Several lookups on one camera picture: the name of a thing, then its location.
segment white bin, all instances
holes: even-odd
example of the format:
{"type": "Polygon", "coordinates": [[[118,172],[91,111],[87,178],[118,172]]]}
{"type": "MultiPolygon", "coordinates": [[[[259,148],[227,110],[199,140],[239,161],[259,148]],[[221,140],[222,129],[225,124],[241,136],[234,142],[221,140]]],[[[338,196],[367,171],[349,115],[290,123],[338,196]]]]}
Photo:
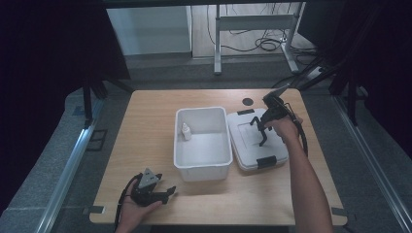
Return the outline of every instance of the white bin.
{"type": "Polygon", "coordinates": [[[222,180],[233,161],[226,111],[222,107],[181,109],[176,113],[174,164],[185,182],[222,180]],[[186,123],[191,139],[185,140],[186,123]]]}

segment container lid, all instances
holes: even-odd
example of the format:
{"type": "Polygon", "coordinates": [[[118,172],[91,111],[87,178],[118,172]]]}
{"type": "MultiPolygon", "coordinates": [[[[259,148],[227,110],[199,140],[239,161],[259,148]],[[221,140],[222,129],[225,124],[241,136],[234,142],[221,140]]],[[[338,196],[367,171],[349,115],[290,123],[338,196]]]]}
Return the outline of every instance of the container lid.
{"type": "Polygon", "coordinates": [[[263,136],[256,123],[251,125],[254,117],[261,118],[265,109],[253,109],[227,115],[232,148],[242,170],[250,171],[284,164],[289,153],[274,130],[264,130],[267,140],[259,144],[263,136]]]}

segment bottle inside bin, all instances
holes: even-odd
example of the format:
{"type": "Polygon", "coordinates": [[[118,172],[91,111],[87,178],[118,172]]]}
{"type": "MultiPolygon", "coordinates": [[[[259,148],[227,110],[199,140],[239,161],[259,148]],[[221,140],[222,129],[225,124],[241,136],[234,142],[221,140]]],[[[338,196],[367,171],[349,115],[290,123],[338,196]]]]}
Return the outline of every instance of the bottle inside bin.
{"type": "Polygon", "coordinates": [[[190,132],[190,128],[188,127],[187,124],[183,123],[182,125],[182,133],[185,136],[185,139],[188,141],[191,139],[191,132],[190,132]]]}

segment wooden tabletop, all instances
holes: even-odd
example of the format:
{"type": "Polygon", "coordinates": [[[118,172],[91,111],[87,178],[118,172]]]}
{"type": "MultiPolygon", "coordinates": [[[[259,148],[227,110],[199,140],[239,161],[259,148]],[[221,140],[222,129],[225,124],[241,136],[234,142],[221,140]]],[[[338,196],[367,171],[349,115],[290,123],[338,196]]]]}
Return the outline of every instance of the wooden tabletop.
{"type": "MultiPolygon", "coordinates": [[[[227,114],[266,109],[262,97],[270,89],[137,90],[130,99],[94,206],[95,223],[113,223],[121,191],[135,175],[150,168],[163,174],[154,191],[176,185],[167,205],[150,214],[146,224],[294,225],[289,161],[279,168],[245,172],[236,158],[222,181],[186,183],[173,164],[175,114],[183,108],[224,107],[227,114]],[[252,106],[242,103],[254,101],[252,106]]],[[[325,190],[329,205],[343,209],[300,93],[288,89],[281,98],[303,118],[309,159],[325,190]]],[[[332,215],[334,225],[347,222],[332,215]]]]}

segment person's left hand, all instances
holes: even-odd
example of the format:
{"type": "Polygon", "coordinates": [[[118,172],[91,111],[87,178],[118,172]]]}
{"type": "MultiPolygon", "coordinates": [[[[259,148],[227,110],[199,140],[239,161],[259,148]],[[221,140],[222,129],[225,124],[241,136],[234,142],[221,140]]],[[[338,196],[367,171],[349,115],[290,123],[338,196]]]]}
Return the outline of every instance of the person's left hand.
{"type": "Polygon", "coordinates": [[[138,206],[130,197],[131,190],[136,182],[137,180],[134,180],[131,183],[124,196],[120,211],[120,222],[116,229],[116,233],[132,232],[142,221],[143,217],[162,204],[161,201],[157,201],[147,207],[138,206]]]}

